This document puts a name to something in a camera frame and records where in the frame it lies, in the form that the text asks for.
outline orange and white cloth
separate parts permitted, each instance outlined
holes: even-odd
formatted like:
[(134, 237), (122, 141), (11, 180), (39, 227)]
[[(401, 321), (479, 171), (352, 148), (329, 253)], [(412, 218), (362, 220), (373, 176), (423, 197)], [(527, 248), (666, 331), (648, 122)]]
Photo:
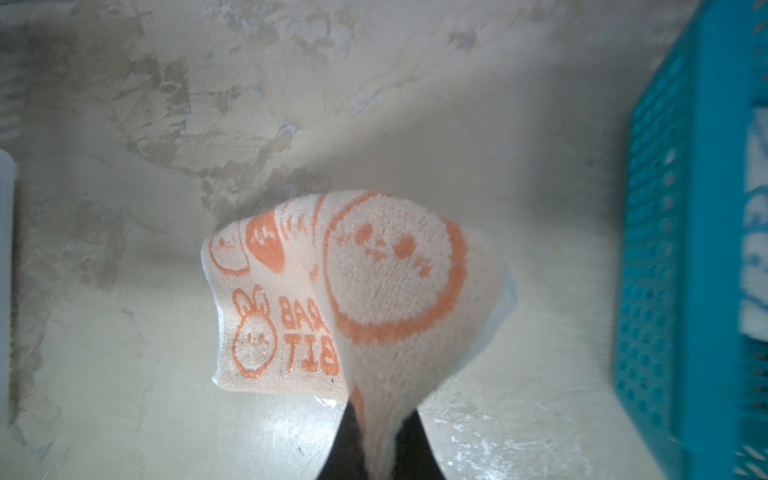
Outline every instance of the orange and white cloth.
[(402, 421), (490, 341), (515, 304), (478, 231), (386, 194), (297, 198), (206, 240), (224, 389), (347, 399), (370, 478)]

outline rabbit ear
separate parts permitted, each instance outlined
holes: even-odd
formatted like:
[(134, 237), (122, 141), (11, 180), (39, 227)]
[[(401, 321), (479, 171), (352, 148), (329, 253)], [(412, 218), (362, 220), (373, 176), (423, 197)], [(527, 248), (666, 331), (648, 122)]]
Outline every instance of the rabbit ear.
[(256, 305), (254, 305), (253, 301), (243, 289), (237, 288), (232, 292), (232, 302), (235, 304), (237, 314), (240, 315), (240, 318), (242, 319), (253, 316), (257, 311)]
[(270, 317), (270, 301), (266, 298), (266, 293), (260, 285), (253, 286), (253, 308), (255, 313), (260, 313), (266, 318)]

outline orange circle outline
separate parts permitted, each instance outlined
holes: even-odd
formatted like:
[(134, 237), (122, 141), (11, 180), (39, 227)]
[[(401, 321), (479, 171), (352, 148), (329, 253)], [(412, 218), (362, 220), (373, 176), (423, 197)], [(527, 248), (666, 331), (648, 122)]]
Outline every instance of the orange circle outline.
[[(253, 292), (254, 292), (254, 294), (256, 293), (257, 289), (258, 289), (259, 291), (261, 291), (261, 290), (262, 290), (262, 288), (261, 288), (260, 286), (258, 286), (258, 285), (254, 285), (254, 286), (253, 286)], [(250, 300), (250, 301), (251, 301), (251, 306), (253, 307), (253, 308), (251, 309), (251, 312), (256, 312), (256, 311), (258, 311), (258, 310), (257, 310), (257, 308), (256, 308), (256, 302), (255, 302), (255, 300), (253, 300), (253, 299), (249, 298), (249, 297), (248, 297), (248, 294), (247, 294), (247, 293), (245, 293), (245, 292), (243, 291), (243, 289), (240, 289), (240, 288), (238, 288), (238, 289), (235, 289), (235, 290), (232, 292), (232, 301), (233, 301), (233, 302), (235, 301), (235, 295), (237, 294), (237, 291), (238, 291), (238, 290), (239, 290), (240, 292), (243, 292), (243, 293), (245, 294), (246, 298), (248, 298), (248, 300)], [(237, 367), (237, 371), (238, 371), (238, 372), (240, 372), (240, 374), (241, 374), (242, 376), (244, 376), (244, 377), (246, 377), (246, 378), (248, 378), (248, 379), (257, 379), (257, 378), (259, 378), (260, 376), (262, 376), (262, 374), (264, 374), (264, 372), (266, 372), (266, 368), (267, 368), (268, 366), (270, 366), (270, 364), (272, 363), (272, 360), (274, 360), (274, 358), (275, 358), (275, 354), (277, 354), (277, 329), (275, 328), (275, 324), (274, 324), (274, 323), (272, 323), (272, 320), (270, 320), (270, 318), (269, 318), (269, 311), (270, 311), (270, 308), (269, 308), (269, 303), (268, 303), (268, 302), (269, 302), (269, 300), (267, 300), (266, 315), (265, 315), (265, 314), (263, 314), (263, 313), (259, 313), (259, 314), (257, 314), (257, 315), (242, 316), (242, 317), (241, 317), (241, 320), (240, 320), (240, 325), (238, 325), (238, 326), (237, 326), (237, 330), (235, 330), (235, 339), (234, 339), (234, 341), (232, 342), (232, 360), (234, 360), (234, 362), (235, 362), (235, 366)], [(262, 365), (261, 367), (259, 367), (259, 369), (257, 369), (257, 370), (248, 370), (248, 369), (246, 369), (246, 368), (243, 366), (243, 364), (242, 364), (242, 363), (240, 363), (240, 359), (238, 359), (238, 358), (237, 358), (237, 352), (235, 351), (235, 348), (237, 347), (237, 339), (239, 339), (239, 338), (240, 338), (240, 332), (242, 332), (242, 331), (243, 331), (243, 327), (245, 326), (245, 322), (246, 322), (246, 321), (247, 321), (249, 318), (253, 318), (253, 317), (255, 317), (255, 316), (260, 316), (261, 318), (263, 318), (264, 320), (266, 320), (266, 322), (269, 324), (270, 328), (272, 329), (272, 337), (274, 338), (274, 344), (275, 344), (275, 346), (272, 348), (272, 355), (271, 355), (271, 356), (270, 356), (270, 358), (269, 358), (269, 359), (268, 359), (268, 360), (267, 360), (267, 361), (264, 363), (264, 365)]]
[(240, 242), (240, 251), (243, 252), (243, 256), (245, 257), (245, 268), (232, 270), (231, 268), (226, 268), (225, 266), (221, 266), (216, 261), (216, 257), (214, 257), (214, 238), (216, 238), (216, 235), (218, 235), (219, 232), (216, 232), (210, 238), (210, 242), (208, 242), (208, 254), (210, 255), (210, 260), (214, 262), (214, 266), (217, 269), (221, 270), (222, 272), (226, 273), (227, 275), (231, 275), (231, 276), (243, 276), (246, 273), (250, 272), (250, 260), (248, 260), (248, 254), (245, 253), (245, 248), (243, 247), (243, 236), (240, 235), (240, 223), (242, 223), (242, 220), (237, 221), (237, 241)]
[(328, 277), (328, 243), (330, 242), (331, 234), (336, 231), (339, 222), (353, 208), (376, 196), (391, 197), (391, 195), (387, 194), (368, 192), (352, 200), (333, 217), (323, 238), (323, 276), (326, 281), (328, 300), (333, 315), (336, 318), (336, 326), (355, 345), (391, 342), (427, 330), (453, 310), (467, 277), (466, 256), (468, 249), (462, 229), (454, 222), (443, 220), (442, 222), (445, 224), (445, 230), (448, 233), (451, 244), (451, 268), (448, 271), (448, 282), (438, 292), (437, 300), (433, 305), (412, 318), (398, 319), (394, 322), (385, 322), (377, 325), (363, 325), (350, 319), (349, 316), (342, 312), (339, 304), (336, 302), (336, 298), (333, 296), (333, 292), (331, 292), (330, 278)]

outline towel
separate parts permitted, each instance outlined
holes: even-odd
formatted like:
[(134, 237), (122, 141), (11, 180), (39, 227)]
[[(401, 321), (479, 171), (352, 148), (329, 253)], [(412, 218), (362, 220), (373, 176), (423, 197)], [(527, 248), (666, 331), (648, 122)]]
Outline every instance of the towel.
[(485, 235), (375, 192), (296, 198), (217, 232), (201, 258), (214, 382), (349, 399), (374, 480), (389, 477), (403, 420), (515, 305)]
[(747, 141), (740, 331), (768, 342), (768, 108), (756, 108)]

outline blue basket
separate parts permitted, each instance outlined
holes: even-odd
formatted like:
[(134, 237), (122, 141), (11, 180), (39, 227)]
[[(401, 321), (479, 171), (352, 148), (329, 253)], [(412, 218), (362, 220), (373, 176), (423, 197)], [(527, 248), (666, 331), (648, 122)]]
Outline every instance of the blue basket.
[(768, 478), (768, 343), (739, 334), (768, 0), (704, 2), (634, 109), (614, 386), (673, 480)]

